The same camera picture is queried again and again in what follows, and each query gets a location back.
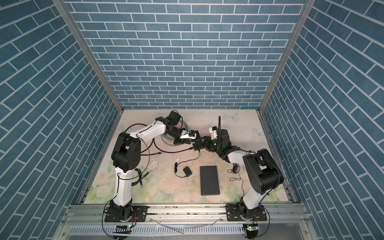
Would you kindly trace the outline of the black power adapter with cord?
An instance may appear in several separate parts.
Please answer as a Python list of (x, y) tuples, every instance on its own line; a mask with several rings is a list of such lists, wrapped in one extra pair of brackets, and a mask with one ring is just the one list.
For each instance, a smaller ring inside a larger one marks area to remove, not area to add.
[(174, 174), (175, 174), (176, 177), (178, 177), (178, 178), (187, 178), (187, 177), (192, 175), (191, 169), (189, 167), (185, 167), (185, 168), (183, 168), (183, 172), (184, 172), (185, 175), (184, 176), (179, 176), (177, 174), (178, 166), (181, 165), (181, 164), (185, 164), (185, 163), (188, 163), (188, 162), (192, 162), (192, 161), (198, 160), (200, 158), (200, 156), (201, 156), (200, 150), (198, 150), (198, 153), (199, 153), (198, 156), (195, 157), (194, 159), (190, 159), (190, 160), (187, 160), (187, 161), (182, 161), (180, 163), (175, 163)]

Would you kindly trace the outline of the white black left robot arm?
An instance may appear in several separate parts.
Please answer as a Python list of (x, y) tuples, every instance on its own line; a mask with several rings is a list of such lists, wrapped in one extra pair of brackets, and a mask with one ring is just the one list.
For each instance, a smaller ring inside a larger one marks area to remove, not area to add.
[(113, 199), (115, 205), (126, 207), (131, 204), (131, 186), (135, 178), (133, 174), (141, 160), (141, 144), (146, 145), (163, 134), (172, 137), (175, 142), (181, 141), (182, 144), (191, 144), (195, 141), (197, 138), (195, 131), (177, 127), (181, 119), (178, 112), (171, 111), (166, 118), (158, 117), (140, 130), (119, 134), (111, 156), (116, 172), (116, 196)]

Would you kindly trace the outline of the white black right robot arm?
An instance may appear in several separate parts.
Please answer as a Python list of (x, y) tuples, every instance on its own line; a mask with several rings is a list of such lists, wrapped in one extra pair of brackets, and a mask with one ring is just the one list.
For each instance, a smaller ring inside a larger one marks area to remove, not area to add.
[(210, 137), (202, 137), (197, 143), (222, 160), (246, 169), (251, 187), (237, 204), (242, 211), (258, 208), (263, 199), (284, 182), (282, 171), (268, 150), (246, 151), (233, 146), (227, 130), (211, 130)]

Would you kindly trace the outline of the large flat black box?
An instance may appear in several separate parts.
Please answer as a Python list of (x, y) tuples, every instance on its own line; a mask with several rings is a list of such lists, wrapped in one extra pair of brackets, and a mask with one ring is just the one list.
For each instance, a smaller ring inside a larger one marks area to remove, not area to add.
[(201, 166), (200, 179), (202, 196), (220, 195), (217, 166)]

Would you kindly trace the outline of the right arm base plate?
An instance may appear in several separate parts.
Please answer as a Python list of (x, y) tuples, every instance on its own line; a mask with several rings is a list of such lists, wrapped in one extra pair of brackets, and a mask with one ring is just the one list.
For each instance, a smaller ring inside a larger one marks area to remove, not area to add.
[(239, 221), (266, 221), (267, 215), (263, 205), (252, 210), (247, 209), (244, 204), (226, 204), (226, 214), (228, 222)]

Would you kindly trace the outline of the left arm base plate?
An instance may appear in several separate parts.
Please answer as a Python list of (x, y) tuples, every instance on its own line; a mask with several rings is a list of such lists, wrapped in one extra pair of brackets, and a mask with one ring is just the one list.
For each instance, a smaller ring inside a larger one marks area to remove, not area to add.
[(145, 222), (148, 207), (147, 206), (127, 206), (120, 207), (111, 205), (105, 211), (104, 221), (107, 223), (123, 222)]

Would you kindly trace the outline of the aluminium front rail frame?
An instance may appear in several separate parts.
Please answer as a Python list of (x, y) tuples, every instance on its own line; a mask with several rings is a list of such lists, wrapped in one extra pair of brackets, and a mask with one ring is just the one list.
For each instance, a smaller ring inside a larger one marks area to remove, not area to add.
[(135, 204), (127, 222), (105, 222), (102, 205), (72, 205), (56, 240), (314, 240), (302, 204), (265, 203), (246, 220), (228, 204)]

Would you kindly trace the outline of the aluminium corner post left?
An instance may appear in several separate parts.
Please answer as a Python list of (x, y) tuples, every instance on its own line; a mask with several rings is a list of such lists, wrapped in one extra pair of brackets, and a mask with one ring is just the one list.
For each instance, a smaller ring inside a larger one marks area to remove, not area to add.
[(89, 61), (89, 64), (91, 65), (92, 69), (96, 73), (97, 77), (99, 78), (99, 81), (107, 91), (110, 99), (114, 103), (115, 107), (117, 108), (118, 112), (121, 114), (124, 111), (124, 108), (122, 107), (120, 101), (118, 100), (116, 94), (114, 93), (111, 85), (109, 84), (103, 70), (101, 69), (99, 63), (97, 62), (94, 54), (92, 53), (86, 39), (84, 38), (83, 34), (81, 33), (81, 30), (79, 29), (75, 19), (73, 18), (72, 14), (70, 13), (65, 1), (62, 0), (52, 0), (53, 4), (55, 5), (56, 9), (58, 10), (59, 14), (63, 18), (64, 22), (68, 26), (70, 32), (72, 33), (73, 37), (75, 38), (76, 42), (78, 43), (79, 47), (81, 48), (83, 54)]

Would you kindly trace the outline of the aluminium corner post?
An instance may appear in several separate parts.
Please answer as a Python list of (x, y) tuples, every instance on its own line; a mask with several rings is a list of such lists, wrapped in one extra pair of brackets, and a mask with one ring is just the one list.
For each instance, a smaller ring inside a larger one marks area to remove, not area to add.
[(299, 35), (304, 27), (304, 24), (306, 22), (306, 20), (308, 19), (309, 17), (309, 14), (315, 4), (315, 0), (308, 0), (308, 1), (305, 1), (305, 4), (300, 12), (300, 15), (299, 15), (299, 18), (298, 18), (298, 21), (297, 23), (295, 24), (294, 28), (293, 28), (293, 31), (292, 31), (292, 34), (287, 42), (287, 46), (285, 47), (285, 50), (281, 56), (281, 59), (279, 60), (279, 64), (278, 66), (276, 67), (276, 70), (274, 72), (274, 75), (273, 77), (271, 78), (271, 81), (266, 89), (266, 93), (262, 99), (262, 102), (259, 106), (259, 112), (263, 112), (265, 110), (265, 108), (267, 107), (267, 103), (279, 81), (279, 78), (282, 74), (282, 71), (288, 61), (288, 58), (299, 38)]
[(114, 93), (111, 85), (109, 84), (103, 70), (101, 69), (99, 63), (97, 62), (94, 54), (92, 53), (86, 39), (84, 38), (83, 34), (81, 33), (81, 30), (79, 29), (75, 19), (73, 18), (72, 14), (70, 13), (65, 1), (62, 0), (52, 0), (53, 4), (55, 5), (56, 9), (58, 10), (59, 14), (63, 18), (64, 22), (68, 26), (70, 32), (72, 33), (73, 37), (75, 38), (76, 42), (78, 43), (79, 47), (81, 48), (83, 54), (89, 61), (89, 64), (91, 65), (92, 69), (96, 73), (97, 77), (99, 78), (99, 81), (107, 91), (110, 99), (114, 103), (115, 107), (117, 108), (118, 112), (121, 114), (124, 111), (124, 108), (122, 107), (120, 101), (118, 100), (116, 94)]

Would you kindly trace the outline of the aluminium corner post right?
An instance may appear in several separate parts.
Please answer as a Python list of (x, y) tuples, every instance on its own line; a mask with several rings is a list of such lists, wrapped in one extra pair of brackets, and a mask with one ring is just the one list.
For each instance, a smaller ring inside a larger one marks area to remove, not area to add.
[(288, 61), (288, 58), (299, 38), (299, 35), (304, 27), (304, 24), (306, 22), (306, 20), (308, 19), (309, 17), (309, 14), (315, 4), (315, 0), (308, 0), (308, 1), (305, 1), (305, 4), (300, 12), (300, 15), (299, 15), (299, 18), (298, 18), (298, 21), (297, 23), (295, 24), (294, 28), (293, 28), (293, 31), (292, 31), (292, 34), (287, 42), (287, 46), (285, 47), (285, 50), (281, 56), (281, 59), (279, 60), (279, 64), (278, 66), (276, 67), (276, 70), (274, 72), (274, 75), (273, 77), (271, 78), (271, 81), (266, 89), (266, 93), (262, 99), (262, 102), (259, 106), (259, 112), (263, 112), (265, 110), (265, 108), (267, 107), (267, 103), (279, 81), (279, 78), (282, 74), (282, 71)]

